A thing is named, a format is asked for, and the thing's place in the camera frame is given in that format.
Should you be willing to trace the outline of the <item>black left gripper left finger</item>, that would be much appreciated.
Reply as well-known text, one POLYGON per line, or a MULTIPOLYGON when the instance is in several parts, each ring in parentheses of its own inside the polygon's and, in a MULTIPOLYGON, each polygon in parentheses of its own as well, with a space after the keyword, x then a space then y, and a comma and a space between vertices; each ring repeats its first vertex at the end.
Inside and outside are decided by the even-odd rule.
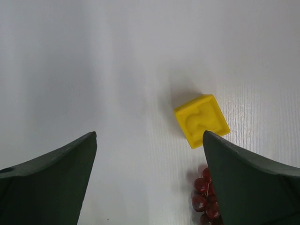
POLYGON ((97 152, 97 134, 0 171, 2 225, 76 225, 97 152))

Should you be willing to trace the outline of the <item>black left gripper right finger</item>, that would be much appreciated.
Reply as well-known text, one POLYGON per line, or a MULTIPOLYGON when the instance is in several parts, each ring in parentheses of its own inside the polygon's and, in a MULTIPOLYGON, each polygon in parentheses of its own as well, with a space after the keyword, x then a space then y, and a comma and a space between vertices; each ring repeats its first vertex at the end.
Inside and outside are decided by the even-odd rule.
POLYGON ((203 147, 226 225, 298 225, 300 170, 241 148, 211 131, 203 147))

